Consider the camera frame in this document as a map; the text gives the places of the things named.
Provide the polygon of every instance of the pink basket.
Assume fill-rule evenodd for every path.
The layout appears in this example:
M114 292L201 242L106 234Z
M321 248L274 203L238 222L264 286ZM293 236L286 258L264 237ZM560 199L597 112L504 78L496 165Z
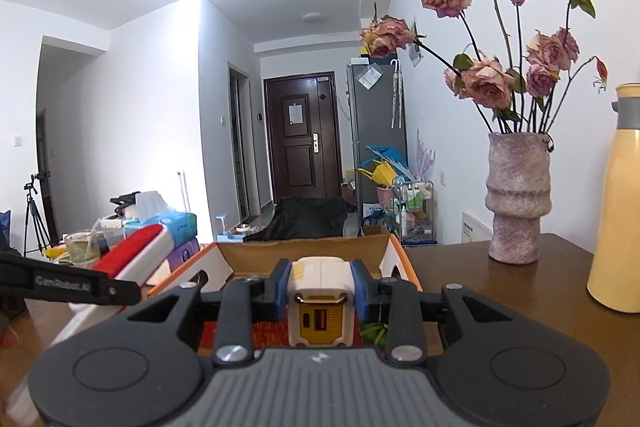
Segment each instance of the pink basket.
M393 208L394 192L391 187L376 187L378 192L378 202L385 208Z

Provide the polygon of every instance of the ceiling light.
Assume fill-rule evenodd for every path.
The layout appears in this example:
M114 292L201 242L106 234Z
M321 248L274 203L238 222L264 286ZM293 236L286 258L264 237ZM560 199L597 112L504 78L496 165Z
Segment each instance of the ceiling light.
M302 16L302 20L309 23L322 22L325 19L326 15L318 12L308 13Z

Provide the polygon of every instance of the tripod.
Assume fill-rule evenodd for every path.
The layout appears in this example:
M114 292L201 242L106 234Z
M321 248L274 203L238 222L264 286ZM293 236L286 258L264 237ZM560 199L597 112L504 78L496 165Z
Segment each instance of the tripod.
M43 255L42 251L51 246L51 240L49 238L49 234L47 233L47 227L45 226L42 217L40 217L40 212L38 211L38 206L36 205L36 201L33 199L33 195L31 191L36 194L38 191L36 187L33 185L34 176L31 176L31 183L27 183L24 186L24 190L27 191L27 210L24 213L24 256L27 257L27 254L30 252L39 251L41 255ZM31 214L31 218L33 219L33 228L36 233L36 240L38 242L38 247L33 250L27 250L27 233L29 229L29 215Z

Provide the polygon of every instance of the screw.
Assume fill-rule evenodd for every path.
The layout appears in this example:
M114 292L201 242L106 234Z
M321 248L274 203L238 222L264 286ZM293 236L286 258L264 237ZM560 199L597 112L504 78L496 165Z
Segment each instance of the screw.
M249 354L246 347L238 345L229 345L219 347L216 351L216 357L223 362L240 362Z
M398 362L415 362L422 357L422 350L411 344L401 344L391 350L391 357Z

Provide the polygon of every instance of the bottle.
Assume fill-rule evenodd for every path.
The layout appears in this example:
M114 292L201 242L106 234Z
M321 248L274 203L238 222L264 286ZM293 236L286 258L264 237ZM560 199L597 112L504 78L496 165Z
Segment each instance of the bottle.
M596 251L587 289L619 312L640 312L640 84L616 88L618 126L609 151Z

